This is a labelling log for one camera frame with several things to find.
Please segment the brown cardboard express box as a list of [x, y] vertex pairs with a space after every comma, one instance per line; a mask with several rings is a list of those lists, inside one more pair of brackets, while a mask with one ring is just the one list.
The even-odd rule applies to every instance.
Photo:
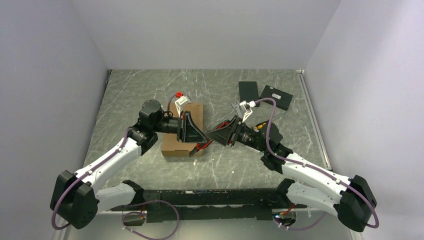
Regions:
[[[188, 103], [183, 107], [183, 111], [189, 111], [191, 122], [197, 126], [200, 131], [204, 130], [204, 104], [195, 102]], [[183, 140], [197, 140], [196, 137], [190, 137], [189, 134], [194, 134], [194, 128], [189, 124], [185, 124], [183, 119], [177, 128], [177, 133], [164, 133], [161, 153], [165, 158], [169, 157], [189, 157], [193, 149], [197, 149], [197, 142], [189, 143]]]

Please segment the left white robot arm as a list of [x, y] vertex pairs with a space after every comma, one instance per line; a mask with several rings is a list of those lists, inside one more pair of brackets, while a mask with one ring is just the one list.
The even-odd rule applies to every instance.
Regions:
[[59, 174], [50, 202], [52, 227], [81, 229], [105, 210], [118, 206], [139, 209], [145, 198], [144, 189], [137, 183], [125, 180], [114, 187], [103, 187], [116, 172], [150, 150], [158, 141], [158, 133], [175, 134], [181, 143], [207, 143], [191, 112], [184, 110], [190, 103], [186, 95], [178, 98], [174, 103], [177, 115], [173, 116], [158, 100], [145, 101], [137, 122], [125, 130], [117, 145], [86, 167]]

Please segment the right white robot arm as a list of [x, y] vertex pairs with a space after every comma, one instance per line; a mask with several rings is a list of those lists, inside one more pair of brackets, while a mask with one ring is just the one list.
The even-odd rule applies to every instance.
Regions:
[[379, 227], [377, 200], [365, 178], [343, 176], [304, 159], [281, 143], [283, 136], [274, 123], [254, 130], [235, 116], [206, 136], [223, 146], [239, 142], [261, 152], [261, 161], [269, 170], [293, 177], [284, 179], [276, 188], [275, 200], [280, 207], [313, 207], [336, 216], [344, 226], [359, 233], [366, 227]]

